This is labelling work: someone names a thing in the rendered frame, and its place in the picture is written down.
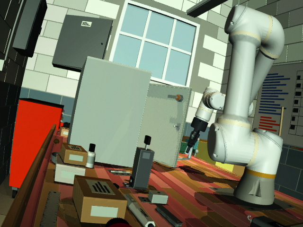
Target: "yellow box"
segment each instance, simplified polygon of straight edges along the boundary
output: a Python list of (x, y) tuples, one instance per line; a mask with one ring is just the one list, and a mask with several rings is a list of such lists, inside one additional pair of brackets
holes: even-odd
[(87, 151), (81, 146), (67, 143), (61, 144), (60, 157), (64, 163), (85, 166), (87, 155)]
[(68, 137), (69, 128), (60, 127), (60, 136)]
[(125, 217), (127, 199), (108, 179), (75, 175), (72, 199), (80, 222), (106, 224)]

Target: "white robotic arm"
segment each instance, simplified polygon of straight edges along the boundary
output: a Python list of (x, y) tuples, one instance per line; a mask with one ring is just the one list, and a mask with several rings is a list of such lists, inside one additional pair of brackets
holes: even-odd
[(244, 201), (270, 205), (274, 202), (274, 182), (283, 140), (278, 135), (255, 128), (250, 131), (248, 115), (252, 101), (275, 59), (284, 47), (284, 31), (279, 21), (245, 6), (234, 6), (226, 20), (225, 32), (232, 44), (226, 97), (207, 87), (191, 126), (188, 148), (205, 131), (213, 109), (223, 110), (208, 133), (209, 157), (221, 163), (245, 166), (234, 195)]

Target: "window frame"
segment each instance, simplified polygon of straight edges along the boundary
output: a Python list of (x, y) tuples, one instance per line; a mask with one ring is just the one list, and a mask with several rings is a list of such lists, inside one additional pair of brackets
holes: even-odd
[[(149, 21), (150, 21), (150, 18), (151, 18), (151, 14), (152, 14), (151, 12), (152, 11), (156, 12), (156, 13), (160, 13), (160, 14), (162, 14), (164, 16), (168, 16), (168, 17), (173, 18), (174, 22), (173, 22), (173, 27), (172, 27), (172, 34), (174, 34), (174, 32), (175, 32), (177, 20), (182, 21), (184, 23), (187, 23), (189, 25), (192, 25), (192, 26), (196, 27), (195, 35), (194, 35), (194, 40), (193, 40), (192, 52), (190, 53), (190, 52), (181, 50), (181, 49), (176, 48), (176, 47), (170, 48), (171, 46), (169, 46), (169, 45), (166, 45), (166, 44), (154, 41), (154, 40), (147, 39), (146, 38), (147, 29), (144, 29), (144, 33), (143, 33), (142, 37), (139, 37), (139, 36), (133, 35), (133, 34), (129, 34), (129, 33), (126, 33), (126, 32), (122, 32), (121, 28), (122, 28), (122, 24), (123, 24), (123, 21), (124, 21), (124, 17), (125, 17), (125, 13), (126, 13), (126, 8), (127, 8), (128, 4), (131, 4), (131, 5), (134, 5), (134, 6), (138, 6), (138, 7), (141, 7), (143, 9), (146, 9), (146, 10), (149, 11), (148, 12), (148, 17), (147, 17), (147, 20), (146, 20), (146, 24), (147, 25), (149, 25)], [(192, 22), (190, 20), (187, 20), (187, 19), (184, 19), (182, 17), (176, 16), (174, 14), (168, 13), (166, 11), (163, 11), (163, 10), (160, 10), (160, 9), (157, 9), (157, 8), (154, 8), (154, 7), (150, 7), (150, 6), (141, 4), (141, 3), (136, 2), (136, 1), (125, 0), (123, 8), (122, 8), (119, 24), (118, 24), (118, 27), (117, 27), (117, 31), (116, 31), (116, 34), (115, 34), (115, 38), (114, 38), (114, 42), (113, 42), (113, 47), (112, 47), (112, 50), (111, 50), (111, 53), (110, 53), (110, 56), (109, 56), (109, 61), (113, 61), (113, 59), (114, 59), (114, 55), (115, 55), (115, 52), (116, 52), (116, 47), (117, 47), (117, 43), (118, 43), (118, 39), (119, 39), (120, 35), (126, 35), (128, 37), (136, 38), (136, 39), (139, 39), (139, 40), (143, 41), (143, 42), (141, 42), (141, 45), (140, 45), (139, 54), (138, 54), (137, 63), (136, 63), (136, 68), (139, 68), (139, 64), (140, 64), (141, 55), (142, 55), (142, 52), (143, 52), (143, 46), (144, 46), (144, 42), (145, 41), (153, 43), (153, 44), (156, 44), (156, 45), (160, 45), (160, 46), (166, 47), (168, 49), (173, 49), (173, 50), (176, 50), (176, 51), (180, 51), (181, 53), (185, 53), (185, 54), (190, 55), (189, 69), (188, 69), (188, 73), (187, 73), (186, 84), (185, 85), (181, 85), (181, 84), (177, 84), (177, 83), (173, 83), (173, 82), (165, 80), (165, 74), (166, 74), (166, 70), (167, 70), (167, 65), (168, 65), (170, 51), (168, 51), (167, 56), (166, 56), (166, 60), (165, 60), (165, 65), (164, 65), (164, 70), (163, 70), (163, 72), (164, 72), (164, 78), (163, 79), (158, 79), (158, 78), (155, 78), (155, 77), (152, 76), (151, 80), (159, 82), (159, 83), (163, 83), (163, 84), (173, 85), (173, 86), (189, 87), (189, 84), (190, 84), (190, 81), (191, 81), (191, 76), (192, 76), (192, 71), (193, 71), (194, 60), (195, 60), (195, 53), (196, 53), (196, 46), (197, 46), (199, 31), (200, 31), (200, 25), (197, 24), (197, 23), (195, 23), (195, 22)], [(170, 41), (169, 41), (170, 44), (172, 44), (172, 38), (173, 38), (173, 35), (171, 35), (171, 37), (170, 37)]]

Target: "red tool cabinet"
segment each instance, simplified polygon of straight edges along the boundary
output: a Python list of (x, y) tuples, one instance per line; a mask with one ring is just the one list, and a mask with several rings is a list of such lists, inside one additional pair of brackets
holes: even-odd
[(63, 107), (32, 98), (19, 100), (11, 152), (11, 187), (20, 188), (53, 124), (59, 129)]

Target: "bottle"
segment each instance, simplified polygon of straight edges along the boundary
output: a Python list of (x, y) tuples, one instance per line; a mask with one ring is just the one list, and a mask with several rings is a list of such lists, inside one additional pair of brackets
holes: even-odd
[(87, 162), (86, 162), (87, 168), (94, 168), (95, 158), (96, 158), (95, 148), (96, 148), (95, 144), (93, 144), (93, 143), (89, 144), (89, 151), (87, 152), (88, 156), (87, 156)]

